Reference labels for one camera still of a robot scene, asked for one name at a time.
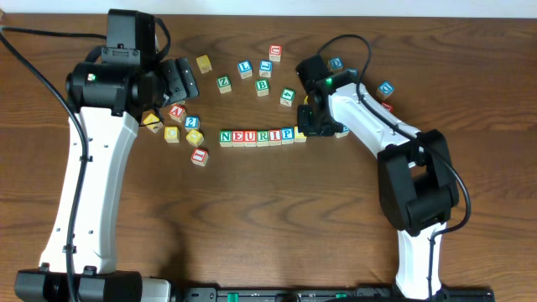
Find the yellow S block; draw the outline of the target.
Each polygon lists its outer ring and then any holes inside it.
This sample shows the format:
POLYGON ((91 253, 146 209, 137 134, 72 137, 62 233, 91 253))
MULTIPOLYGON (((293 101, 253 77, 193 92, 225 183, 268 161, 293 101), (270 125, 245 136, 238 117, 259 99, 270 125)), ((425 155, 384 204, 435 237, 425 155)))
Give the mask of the yellow S block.
POLYGON ((294 126, 294 137, 296 143, 305 143, 307 140, 307 137, 299 131, 297 126, 294 126))

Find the blue P block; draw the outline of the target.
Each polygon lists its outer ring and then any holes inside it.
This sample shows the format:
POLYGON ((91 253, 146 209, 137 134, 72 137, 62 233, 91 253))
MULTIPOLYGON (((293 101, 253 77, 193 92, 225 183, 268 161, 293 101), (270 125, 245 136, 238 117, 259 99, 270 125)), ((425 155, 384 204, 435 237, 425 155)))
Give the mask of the blue P block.
POLYGON ((293 128, 281 129, 281 143, 292 144, 295 142, 295 130, 293 128))

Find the green R block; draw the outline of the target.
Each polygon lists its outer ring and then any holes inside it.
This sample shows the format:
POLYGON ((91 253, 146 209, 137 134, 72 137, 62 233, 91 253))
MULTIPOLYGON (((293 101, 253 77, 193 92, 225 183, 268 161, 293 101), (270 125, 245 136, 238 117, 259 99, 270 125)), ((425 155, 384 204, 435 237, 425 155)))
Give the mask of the green R block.
POLYGON ((269 131, 268 130, 257 131, 256 144, 258 147, 269 146, 269 131))

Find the green N block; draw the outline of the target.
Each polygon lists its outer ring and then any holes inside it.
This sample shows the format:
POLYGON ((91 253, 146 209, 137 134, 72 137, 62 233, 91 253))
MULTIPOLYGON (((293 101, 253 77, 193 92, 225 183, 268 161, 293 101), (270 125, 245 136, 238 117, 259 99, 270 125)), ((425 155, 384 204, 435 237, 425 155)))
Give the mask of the green N block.
POLYGON ((232 131, 221 130, 219 132, 219 144, 222 147, 231 147, 232 146, 232 131))

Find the red E block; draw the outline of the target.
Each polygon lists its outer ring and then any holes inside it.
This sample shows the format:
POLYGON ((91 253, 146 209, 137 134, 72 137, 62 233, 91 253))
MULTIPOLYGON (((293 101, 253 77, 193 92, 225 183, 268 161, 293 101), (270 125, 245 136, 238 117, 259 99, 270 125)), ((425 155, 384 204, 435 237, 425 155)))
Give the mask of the red E block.
POLYGON ((245 138, 243 130, 232 130, 232 146, 233 147, 244 147, 245 138))

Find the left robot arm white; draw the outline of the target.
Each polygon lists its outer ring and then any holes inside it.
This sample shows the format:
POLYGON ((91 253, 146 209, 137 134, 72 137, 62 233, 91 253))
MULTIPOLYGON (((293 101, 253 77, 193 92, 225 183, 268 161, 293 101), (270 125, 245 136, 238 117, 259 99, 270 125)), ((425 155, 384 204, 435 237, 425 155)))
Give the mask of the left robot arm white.
POLYGON ((37 268, 14 285, 24 301, 176 301, 169 280, 117 269, 116 225, 128 155, 149 112, 195 97, 188 61, 159 48, 164 23, 112 9, 105 44, 66 78, 59 101, 70 121, 70 149, 53 231, 37 268))

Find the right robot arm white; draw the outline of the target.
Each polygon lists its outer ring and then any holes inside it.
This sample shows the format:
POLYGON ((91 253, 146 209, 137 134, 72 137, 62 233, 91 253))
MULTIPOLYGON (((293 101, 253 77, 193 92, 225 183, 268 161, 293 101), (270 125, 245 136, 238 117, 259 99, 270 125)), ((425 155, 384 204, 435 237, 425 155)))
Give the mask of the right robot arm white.
POLYGON ((299 132, 331 137, 347 129, 375 156, 380 206, 398 233, 395 284, 406 299, 432 299, 441 290, 441 233, 459 201, 445 137, 402 122, 354 72, 333 73, 319 55, 295 70, 308 96, 297 109, 299 132))

